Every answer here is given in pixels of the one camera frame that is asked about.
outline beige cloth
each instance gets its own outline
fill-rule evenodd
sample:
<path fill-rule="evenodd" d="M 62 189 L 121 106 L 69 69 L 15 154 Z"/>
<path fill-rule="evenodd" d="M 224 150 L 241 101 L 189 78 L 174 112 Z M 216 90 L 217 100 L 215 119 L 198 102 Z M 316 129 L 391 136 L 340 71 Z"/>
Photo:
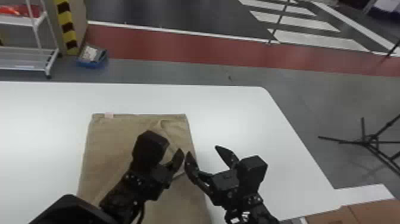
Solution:
<path fill-rule="evenodd" d="M 94 114 L 87 134 L 78 197 L 98 206 L 127 170 L 136 138 L 146 130 L 160 134 L 170 142 L 161 163 L 170 161 L 178 148 L 185 154 L 190 151 L 194 155 L 184 114 Z M 158 201 L 146 202 L 143 223 L 210 223 L 204 194 L 183 173 L 183 166 Z"/>

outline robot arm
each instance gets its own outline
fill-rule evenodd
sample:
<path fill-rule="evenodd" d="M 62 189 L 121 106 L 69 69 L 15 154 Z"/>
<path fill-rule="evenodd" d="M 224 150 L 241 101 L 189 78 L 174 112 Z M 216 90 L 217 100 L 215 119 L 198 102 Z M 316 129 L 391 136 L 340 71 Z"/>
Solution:
<path fill-rule="evenodd" d="M 170 162 L 160 164 L 168 146 L 168 140 L 146 131 L 137 138 L 128 171 L 101 200 L 101 210 L 73 195 L 65 195 L 30 224 L 131 224 L 139 214 L 140 224 L 146 201 L 156 201 L 169 188 L 183 162 L 183 152 L 178 150 Z M 202 172 L 188 153 L 185 161 L 188 178 L 214 205 L 226 210 L 226 223 L 278 224 L 258 194 L 267 164 L 259 156 L 239 160 L 226 148 L 216 147 L 216 150 L 229 170 L 214 175 Z"/>
<path fill-rule="evenodd" d="M 226 223 L 279 223 L 267 210 L 258 193 L 267 171 L 264 160 L 257 155 L 239 160 L 226 148 L 216 146 L 215 149 L 229 170 L 214 175 L 202 172 L 191 153 L 188 153 L 185 172 L 189 179 L 209 196 L 215 206 L 222 206 L 226 210 Z"/>

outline box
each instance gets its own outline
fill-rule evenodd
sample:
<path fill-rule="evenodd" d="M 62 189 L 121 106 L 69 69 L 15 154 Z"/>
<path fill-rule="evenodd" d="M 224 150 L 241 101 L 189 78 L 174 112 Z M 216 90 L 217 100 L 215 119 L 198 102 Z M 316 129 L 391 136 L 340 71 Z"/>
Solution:
<path fill-rule="evenodd" d="M 400 201 L 385 200 L 349 206 L 360 224 L 400 223 Z"/>
<path fill-rule="evenodd" d="M 307 216 L 305 219 L 308 224 L 359 224 L 347 206 L 335 211 Z"/>
<path fill-rule="evenodd" d="M 400 223 L 400 201 L 384 200 L 343 206 L 339 210 L 307 216 L 308 224 Z"/>

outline gray floor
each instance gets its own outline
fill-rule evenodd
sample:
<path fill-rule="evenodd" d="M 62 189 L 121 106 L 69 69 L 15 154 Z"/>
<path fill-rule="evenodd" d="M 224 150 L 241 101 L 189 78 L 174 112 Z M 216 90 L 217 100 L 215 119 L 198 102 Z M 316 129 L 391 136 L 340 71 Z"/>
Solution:
<path fill-rule="evenodd" d="M 335 188 L 383 183 L 400 198 L 400 178 L 368 151 L 317 138 L 358 138 L 362 116 L 367 131 L 375 132 L 400 113 L 400 78 L 137 60 L 109 60 L 92 70 L 76 67 L 70 57 L 58 60 L 52 72 L 52 82 L 262 86 Z M 1 71 L 0 80 L 46 82 L 42 73 L 19 71 Z M 400 122 L 384 137 L 400 141 Z M 394 154 L 400 147 L 384 149 Z"/>

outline hazard stripe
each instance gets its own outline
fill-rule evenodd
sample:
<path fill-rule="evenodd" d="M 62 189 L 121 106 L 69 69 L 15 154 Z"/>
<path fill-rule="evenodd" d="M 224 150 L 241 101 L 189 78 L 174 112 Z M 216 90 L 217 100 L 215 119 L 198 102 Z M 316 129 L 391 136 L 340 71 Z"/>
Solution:
<path fill-rule="evenodd" d="M 62 39 L 67 48 L 67 54 L 77 55 L 79 52 L 78 41 L 72 20 L 70 4 L 68 0 L 54 0 L 54 4 L 57 6 L 58 22 L 61 26 Z"/>

